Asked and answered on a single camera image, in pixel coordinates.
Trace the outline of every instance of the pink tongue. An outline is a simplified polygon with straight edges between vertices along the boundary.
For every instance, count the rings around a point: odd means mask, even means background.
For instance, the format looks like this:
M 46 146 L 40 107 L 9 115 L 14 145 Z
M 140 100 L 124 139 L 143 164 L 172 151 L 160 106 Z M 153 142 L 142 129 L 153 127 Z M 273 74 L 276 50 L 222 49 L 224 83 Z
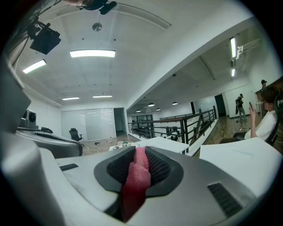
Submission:
M 150 187 L 149 161 L 145 147 L 137 147 L 130 163 L 128 178 L 122 188 L 124 221 L 127 222 L 145 202 L 145 191 Z

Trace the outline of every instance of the smartphone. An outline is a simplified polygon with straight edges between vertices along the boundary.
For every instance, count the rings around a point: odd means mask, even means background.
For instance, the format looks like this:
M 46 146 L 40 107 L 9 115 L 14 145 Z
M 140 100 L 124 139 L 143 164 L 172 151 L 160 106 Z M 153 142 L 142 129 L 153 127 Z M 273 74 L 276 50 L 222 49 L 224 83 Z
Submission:
M 252 111 L 253 111 L 253 107 L 252 107 L 252 104 L 251 104 L 251 102 L 249 102 L 249 105 L 251 106 L 251 109 L 252 109 Z

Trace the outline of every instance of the white shirt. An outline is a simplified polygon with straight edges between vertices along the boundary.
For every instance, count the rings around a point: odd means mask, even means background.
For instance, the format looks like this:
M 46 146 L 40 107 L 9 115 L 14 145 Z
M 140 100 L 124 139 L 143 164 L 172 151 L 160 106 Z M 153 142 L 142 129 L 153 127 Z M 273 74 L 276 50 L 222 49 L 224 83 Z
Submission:
M 275 111 L 269 111 L 266 113 L 262 121 L 259 123 L 259 125 L 256 127 L 256 135 L 258 138 L 266 141 L 266 139 L 271 134 L 272 130 L 275 127 L 275 124 L 277 122 L 277 114 Z M 245 139 L 251 138 L 251 130 L 249 130 L 245 134 Z

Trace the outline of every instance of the railing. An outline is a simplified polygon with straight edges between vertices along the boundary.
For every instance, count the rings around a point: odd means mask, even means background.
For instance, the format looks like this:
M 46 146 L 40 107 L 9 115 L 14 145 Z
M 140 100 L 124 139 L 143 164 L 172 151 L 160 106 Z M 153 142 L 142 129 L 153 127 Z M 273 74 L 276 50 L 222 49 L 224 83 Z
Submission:
M 162 120 L 158 121 L 142 121 L 142 122 L 132 122 L 128 123 L 129 133 L 136 134 L 139 136 L 139 138 L 143 137 L 146 139 L 151 139 L 156 137 L 159 134 L 167 135 L 170 139 L 173 139 L 179 141 L 179 138 L 181 138 L 182 143 L 192 145 L 200 136 L 205 135 L 205 131 L 208 129 L 208 127 L 211 127 L 211 124 L 214 122 L 214 120 L 217 119 L 216 116 L 216 109 L 215 106 L 213 106 L 212 110 L 208 110 L 205 112 L 201 112 L 201 109 L 199 110 L 199 113 L 197 114 L 188 114 L 185 117 L 167 117 L 162 118 Z M 179 122 L 180 126 L 178 127 L 161 127 L 158 126 L 160 123 L 165 122 Z M 162 132 L 161 129 L 175 129 L 179 131 L 179 133 L 167 133 Z

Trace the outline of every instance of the fluorescent light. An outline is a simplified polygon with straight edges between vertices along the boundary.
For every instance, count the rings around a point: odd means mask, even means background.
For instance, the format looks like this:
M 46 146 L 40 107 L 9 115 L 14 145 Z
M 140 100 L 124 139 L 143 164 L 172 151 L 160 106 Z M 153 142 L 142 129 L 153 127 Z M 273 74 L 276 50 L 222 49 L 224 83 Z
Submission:
M 115 57 L 114 50 L 78 50 L 78 51 L 71 51 L 71 57 Z
M 25 72 L 27 74 L 27 73 L 45 65 L 45 64 L 46 64 L 45 60 L 41 60 L 41 61 L 29 66 L 28 68 L 24 69 L 23 72 Z
M 108 95 L 108 96 L 93 96 L 93 98 L 101 98 L 101 97 L 112 97 L 112 95 Z
M 235 69 L 232 69 L 232 77 L 235 75 Z
M 232 49 L 232 57 L 236 57 L 236 39 L 231 38 L 230 42 L 231 42 L 231 49 Z
M 79 97 L 69 97 L 69 98 L 63 98 L 63 101 L 67 101 L 67 100 L 75 100 L 75 99 L 80 99 Z

